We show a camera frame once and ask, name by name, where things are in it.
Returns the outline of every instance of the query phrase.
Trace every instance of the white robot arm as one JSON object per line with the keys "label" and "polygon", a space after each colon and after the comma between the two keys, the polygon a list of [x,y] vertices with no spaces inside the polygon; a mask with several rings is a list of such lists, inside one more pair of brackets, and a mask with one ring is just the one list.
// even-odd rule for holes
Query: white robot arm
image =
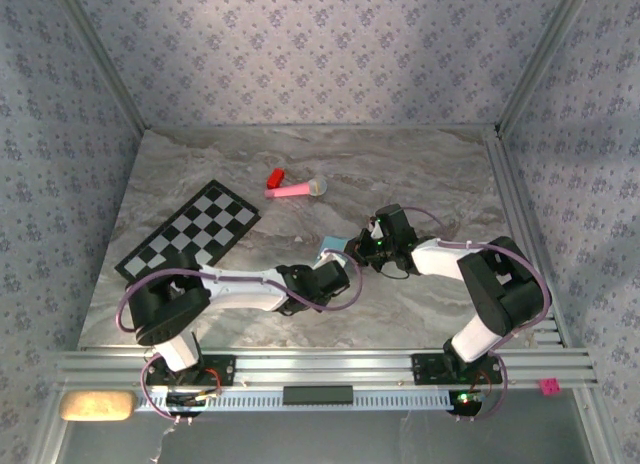
{"label": "white robot arm", "polygon": [[339,308],[326,305],[349,287],[343,268],[346,262],[338,254],[325,253],[314,267],[278,266],[245,272],[200,266],[195,259],[179,255],[151,273],[166,276],[148,283],[142,281],[153,276],[143,276],[134,284],[139,287],[129,299],[134,329],[124,330],[134,331],[138,344],[153,346],[171,371],[183,371],[200,359],[188,328],[205,308],[256,309],[285,316],[309,307],[319,312],[344,309],[355,302],[359,291]]}
{"label": "white robot arm", "polygon": [[534,276],[496,251],[523,258],[513,240],[500,237],[484,247],[489,249],[443,247],[440,239],[419,239],[402,208],[392,204],[378,210],[368,228],[349,241],[347,253],[378,272],[395,262],[408,274],[444,276],[466,284],[476,315],[444,344],[449,371],[457,375],[543,310],[543,290]]}

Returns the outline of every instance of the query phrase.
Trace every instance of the black and white checkerboard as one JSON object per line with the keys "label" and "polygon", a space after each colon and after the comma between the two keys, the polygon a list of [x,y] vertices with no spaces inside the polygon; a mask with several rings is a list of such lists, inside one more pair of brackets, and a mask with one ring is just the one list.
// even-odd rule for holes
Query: black and white checkerboard
{"label": "black and white checkerboard", "polygon": [[211,181],[116,267],[129,282],[182,252],[213,265],[244,236],[258,209],[218,181]]}

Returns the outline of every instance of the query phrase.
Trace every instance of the cable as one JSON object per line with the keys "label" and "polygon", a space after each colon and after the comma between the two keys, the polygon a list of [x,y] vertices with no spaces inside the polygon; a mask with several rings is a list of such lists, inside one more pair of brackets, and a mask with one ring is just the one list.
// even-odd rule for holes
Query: cable
{"label": "cable", "polygon": [[542,301],[542,310],[540,311],[540,313],[538,313],[538,315],[535,318],[531,319],[528,322],[525,322],[519,328],[512,330],[509,334],[507,334],[502,339],[500,339],[491,348],[491,350],[488,351],[488,354],[490,356],[494,356],[498,360],[498,363],[500,364],[500,369],[502,370],[502,381],[503,381],[502,393],[500,394],[500,397],[498,398],[498,401],[495,403],[495,405],[488,412],[485,412],[485,413],[481,414],[478,417],[463,418],[462,416],[458,416],[459,419],[465,420],[465,421],[475,421],[475,420],[479,420],[479,419],[486,419],[488,417],[493,416],[496,412],[498,412],[498,409],[500,409],[500,407],[502,406],[502,403],[504,402],[505,398],[507,397],[507,389],[508,389],[507,367],[505,366],[504,361],[502,360],[502,357],[499,354],[495,353],[494,350],[498,349],[500,346],[502,346],[505,343],[509,342],[509,340],[511,340],[511,338],[515,334],[517,334],[519,332],[522,332],[525,329],[528,329],[528,328],[530,328],[532,326],[535,326],[540,321],[542,321],[545,318],[545,316],[547,315],[547,312],[549,312],[549,308],[551,307],[551,293],[549,292],[549,288],[547,287],[547,283],[545,282],[545,280],[542,277],[542,275],[537,271],[537,269],[535,267],[533,267],[533,265],[529,261],[527,261],[525,258],[523,258],[522,256],[516,254],[515,252],[513,252],[513,251],[511,251],[509,249],[505,249],[505,248],[500,247],[500,246],[495,246],[493,244],[477,244],[477,243],[472,243],[472,242],[444,242],[444,241],[440,241],[440,240],[438,240],[438,245],[440,247],[444,247],[446,249],[486,249],[486,250],[489,250],[489,251],[497,252],[499,254],[503,254],[503,255],[507,256],[508,258],[513,259],[518,264],[523,266],[527,271],[529,271],[531,273],[531,275],[533,276],[533,278],[538,283],[538,286],[540,287],[540,290],[542,291],[542,299],[543,299],[543,301]]}
{"label": "cable", "polygon": [[154,411],[156,411],[156,414],[164,417],[165,419],[170,419],[172,421],[175,421],[176,420],[175,417],[173,417],[168,412],[165,412],[162,409],[160,409],[155,404],[155,402],[153,402],[153,400],[151,399],[151,396],[149,395],[149,390],[147,389],[147,383],[146,383],[147,372],[149,371],[149,368],[151,367],[151,365],[161,357],[162,355],[160,353],[154,354],[151,357],[151,359],[149,359],[147,363],[142,367],[142,371],[140,372],[140,387],[142,389],[142,393],[144,394],[144,397],[147,399],[147,401],[149,401],[149,405],[152,407]]}
{"label": "cable", "polygon": [[500,354],[497,354],[493,351],[489,351],[488,354],[490,356],[495,357],[498,360],[498,364],[500,365],[500,372],[502,373],[502,392],[500,393],[500,397],[498,398],[496,403],[493,405],[493,407],[489,409],[487,412],[480,414],[479,416],[456,416],[456,420],[458,421],[474,422],[474,421],[480,421],[483,419],[488,419],[489,417],[493,416],[496,412],[498,412],[500,407],[502,407],[502,403],[507,397],[507,389],[509,386],[509,375],[507,373],[507,366],[505,366],[504,360],[502,359],[502,356]]}
{"label": "cable", "polygon": [[444,247],[446,249],[486,249],[489,251],[497,252],[499,254],[503,254],[508,258],[513,259],[522,267],[524,267],[527,271],[529,271],[533,276],[533,278],[538,283],[538,286],[542,291],[542,299],[543,299],[542,310],[538,313],[536,317],[534,317],[530,321],[525,322],[522,326],[520,326],[517,329],[513,329],[509,334],[507,334],[502,339],[500,339],[496,343],[496,345],[493,346],[491,349],[498,349],[505,343],[509,342],[515,334],[518,334],[519,332],[522,332],[525,329],[529,329],[530,327],[535,326],[536,324],[544,320],[547,313],[549,312],[549,308],[551,307],[551,293],[549,292],[547,283],[545,282],[542,275],[524,257],[516,254],[513,251],[510,251],[509,249],[505,249],[504,247],[500,247],[500,246],[495,246],[493,244],[478,244],[478,243],[472,243],[472,242],[445,242],[445,241],[438,240],[438,246]]}
{"label": "cable", "polygon": [[205,369],[204,372],[206,372],[207,374],[211,374],[213,377],[216,378],[216,391],[219,391],[220,389],[222,389],[222,381],[220,380],[220,374],[218,374],[218,371],[216,371],[215,369]]}
{"label": "cable", "polygon": [[493,384],[491,383],[491,378],[489,377],[489,374],[487,374],[486,372],[480,370],[478,371],[478,374],[480,374],[481,376],[483,376],[485,378],[485,380],[487,381],[487,383],[489,384],[489,391],[487,392],[487,395],[485,397],[489,397],[491,395],[491,390],[493,387]]}
{"label": "cable", "polygon": [[126,292],[124,293],[124,296],[122,296],[122,299],[120,299],[120,302],[118,303],[118,308],[116,309],[116,326],[122,332],[129,332],[129,333],[135,332],[136,330],[134,328],[125,327],[122,324],[122,312],[124,311],[124,308],[129,303],[129,299],[131,299],[131,296],[133,296],[136,292],[138,292],[142,287],[146,286],[149,282],[155,279],[159,279],[161,277],[166,277],[166,276],[192,276],[192,277],[199,277],[201,279],[211,279],[212,281],[217,281],[217,282],[258,282],[258,283],[268,284],[270,286],[273,286],[276,289],[287,294],[289,297],[300,302],[301,304],[307,307],[310,307],[311,309],[315,309],[316,311],[342,311],[343,309],[346,309],[351,305],[353,305],[360,297],[360,294],[362,293],[362,271],[360,270],[360,266],[358,266],[358,263],[355,261],[355,259],[353,259],[353,257],[351,257],[346,252],[338,251],[337,249],[325,249],[324,252],[338,254],[339,256],[346,258],[351,263],[351,265],[355,268],[356,275],[358,276],[358,287],[356,289],[355,295],[351,298],[351,300],[349,300],[349,302],[347,302],[346,304],[342,304],[341,306],[324,307],[320,304],[316,304],[315,302],[311,302],[305,299],[304,297],[296,294],[286,286],[283,286],[279,282],[273,281],[271,279],[263,279],[261,277],[250,277],[250,276],[218,276],[216,274],[210,274],[202,271],[194,271],[191,269],[177,269],[177,268],[163,269],[161,271],[152,272],[148,276],[143,277],[142,279],[140,279],[138,282],[136,282],[126,290]]}
{"label": "cable", "polygon": [[476,386],[478,385],[478,382],[480,381],[480,376],[484,377],[485,381],[487,381],[487,384],[489,384],[489,392],[487,392],[487,394],[485,394],[485,397],[489,397],[489,395],[491,394],[491,386],[492,386],[491,378],[489,377],[489,374],[484,372],[482,369],[480,369],[478,372],[476,372],[476,377],[473,380],[473,384],[471,385],[471,387],[467,391],[467,394],[471,394],[473,392],[473,390],[476,388]]}
{"label": "cable", "polygon": [[438,216],[427,211],[426,209],[421,209],[419,207],[414,207],[414,206],[402,206],[402,209],[405,211],[416,211],[422,214],[426,214],[427,216],[429,216],[431,219],[433,219],[438,223],[438,225],[442,228],[441,229],[442,231],[444,231],[447,228],[447,226],[444,225],[444,222],[442,222]]}

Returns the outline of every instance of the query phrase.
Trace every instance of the red wire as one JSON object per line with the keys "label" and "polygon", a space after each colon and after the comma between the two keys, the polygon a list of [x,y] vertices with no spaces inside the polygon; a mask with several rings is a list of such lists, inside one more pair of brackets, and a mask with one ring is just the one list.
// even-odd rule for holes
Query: red wire
{"label": "red wire", "polygon": [[471,387],[467,391],[468,394],[471,394],[471,392],[473,392],[473,390],[476,388],[476,384],[478,384],[479,376],[480,376],[480,373],[476,372],[476,377],[473,380],[473,384],[471,384]]}
{"label": "red wire", "polygon": [[205,369],[204,372],[207,372],[216,378],[216,390],[220,390],[222,387],[222,381],[220,380],[220,374],[215,369]]}
{"label": "red wire", "polygon": [[478,371],[478,373],[479,373],[482,377],[484,377],[484,378],[487,380],[487,382],[489,383],[489,392],[487,393],[487,397],[489,397],[489,396],[491,395],[491,387],[492,387],[492,383],[491,383],[491,379],[489,378],[489,374],[487,374],[487,373],[486,373],[486,372],[484,372],[484,371]]}

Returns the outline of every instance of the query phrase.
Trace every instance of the gray marble table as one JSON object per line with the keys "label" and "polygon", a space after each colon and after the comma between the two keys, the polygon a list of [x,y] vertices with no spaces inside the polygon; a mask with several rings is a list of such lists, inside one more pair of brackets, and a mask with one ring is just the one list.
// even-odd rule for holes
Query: gray marble table
{"label": "gray marble table", "polygon": [[[322,174],[328,191],[319,198],[267,200],[265,181],[275,167],[284,168],[291,183]],[[211,179],[262,215],[218,263],[223,269],[311,264],[324,236],[355,236],[368,216],[393,202],[436,213],[448,223],[450,238],[486,240],[508,232],[479,133],[397,127],[147,131],[80,346],[134,343],[114,325],[125,285],[114,266]],[[409,219],[419,233],[437,230],[420,214]],[[440,347],[473,315],[466,288],[457,281],[394,281],[370,269],[364,279],[360,300],[343,312],[284,317],[205,311],[194,328],[204,347]],[[125,323],[130,323],[128,312]]]}

